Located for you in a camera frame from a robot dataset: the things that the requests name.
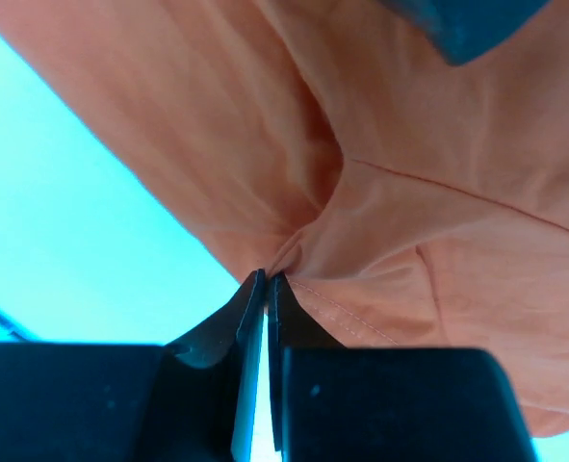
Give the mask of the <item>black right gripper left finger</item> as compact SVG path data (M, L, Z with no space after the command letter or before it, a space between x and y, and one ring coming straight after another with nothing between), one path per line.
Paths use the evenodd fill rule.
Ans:
M265 290L164 346L0 343L0 461L247 461Z

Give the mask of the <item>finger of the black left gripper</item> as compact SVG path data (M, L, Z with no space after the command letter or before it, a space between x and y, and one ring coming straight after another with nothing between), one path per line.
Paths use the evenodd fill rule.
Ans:
M465 65L509 39L547 0L390 0L382 5L423 30L443 60Z

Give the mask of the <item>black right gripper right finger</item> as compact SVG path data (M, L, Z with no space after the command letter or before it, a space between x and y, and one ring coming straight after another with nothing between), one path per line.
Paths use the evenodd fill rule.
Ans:
M286 461L522 462L536 454L509 380L469 347L346 347L268 292L273 440Z

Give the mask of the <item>orange t-shirt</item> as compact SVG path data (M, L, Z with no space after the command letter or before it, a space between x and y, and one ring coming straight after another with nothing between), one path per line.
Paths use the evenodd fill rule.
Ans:
M462 67L376 1L0 1L0 35L232 275L349 346L488 349L569 430L569 1Z

